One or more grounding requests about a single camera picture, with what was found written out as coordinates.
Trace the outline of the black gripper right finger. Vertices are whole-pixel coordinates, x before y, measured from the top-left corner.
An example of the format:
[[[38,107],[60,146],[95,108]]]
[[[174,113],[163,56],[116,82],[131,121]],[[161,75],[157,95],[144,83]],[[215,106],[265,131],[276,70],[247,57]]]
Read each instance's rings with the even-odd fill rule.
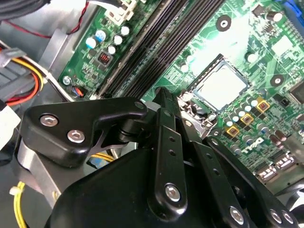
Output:
[[[206,182],[208,212],[217,228],[297,228],[298,219],[214,137],[202,140],[181,117],[177,98],[166,91],[186,156]]]

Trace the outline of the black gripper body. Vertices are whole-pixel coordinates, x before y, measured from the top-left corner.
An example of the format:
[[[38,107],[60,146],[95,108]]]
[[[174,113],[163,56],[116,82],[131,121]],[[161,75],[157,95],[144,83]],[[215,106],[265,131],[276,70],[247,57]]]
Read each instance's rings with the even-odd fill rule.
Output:
[[[150,152],[114,161],[70,185],[59,197],[48,228],[235,228],[237,222],[215,204],[200,171],[184,163],[188,206],[176,221],[162,221],[148,206]]]

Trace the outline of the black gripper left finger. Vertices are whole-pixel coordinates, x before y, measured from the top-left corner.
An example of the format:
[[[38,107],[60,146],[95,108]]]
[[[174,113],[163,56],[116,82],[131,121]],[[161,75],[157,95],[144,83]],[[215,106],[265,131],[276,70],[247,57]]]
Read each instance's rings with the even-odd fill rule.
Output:
[[[121,97],[34,106],[21,122],[20,164],[46,196],[58,190],[60,197],[78,180],[145,150],[152,156],[150,210],[183,215],[188,198],[182,136],[166,91],[157,88],[146,103]]]

